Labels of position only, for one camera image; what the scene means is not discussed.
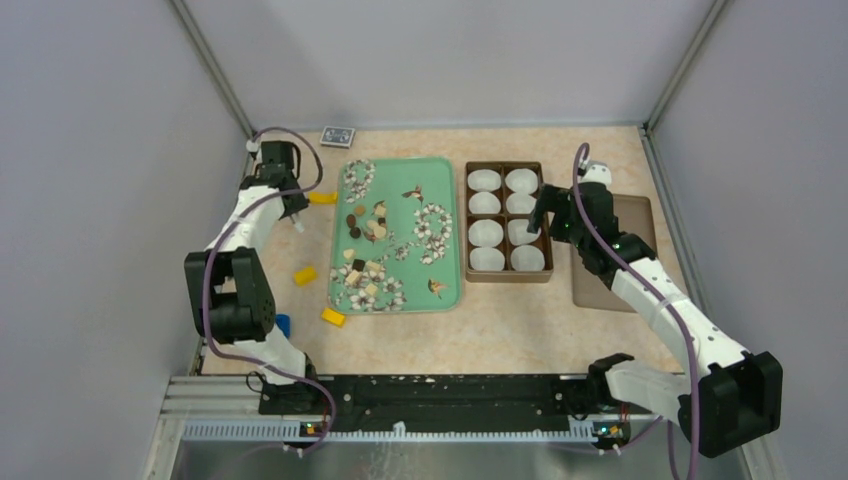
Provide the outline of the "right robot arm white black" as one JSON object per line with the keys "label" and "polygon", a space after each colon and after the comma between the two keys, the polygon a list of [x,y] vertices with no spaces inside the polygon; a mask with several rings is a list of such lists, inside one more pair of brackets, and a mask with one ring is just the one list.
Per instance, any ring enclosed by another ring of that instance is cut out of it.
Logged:
{"label": "right robot arm white black", "polygon": [[656,370],[629,354],[589,367],[586,397],[600,412],[635,404],[679,427],[698,453],[715,458],[781,425],[783,368],[726,335],[675,284],[657,253],[619,227],[602,163],[583,161],[569,188],[544,184],[529,231],[546,226],[574,247],[585,271],[629,305],[681,362],[685,374]]}

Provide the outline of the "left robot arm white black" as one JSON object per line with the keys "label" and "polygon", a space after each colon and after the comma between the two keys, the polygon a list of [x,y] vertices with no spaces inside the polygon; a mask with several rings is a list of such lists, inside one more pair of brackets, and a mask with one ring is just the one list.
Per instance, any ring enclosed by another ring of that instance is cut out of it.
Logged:
{"label": "left robot arm white black", "polygon": [[299,185],[302,154],[282,140],[254,139],[247,149],[254,170],[242,180],[230,218],[215,240],[184,260],[194,324],[214,355],[253,367],[261,414],[312,414],[324,399],[315,367],[277,325],[259,256],[274,225],[308,205]]}

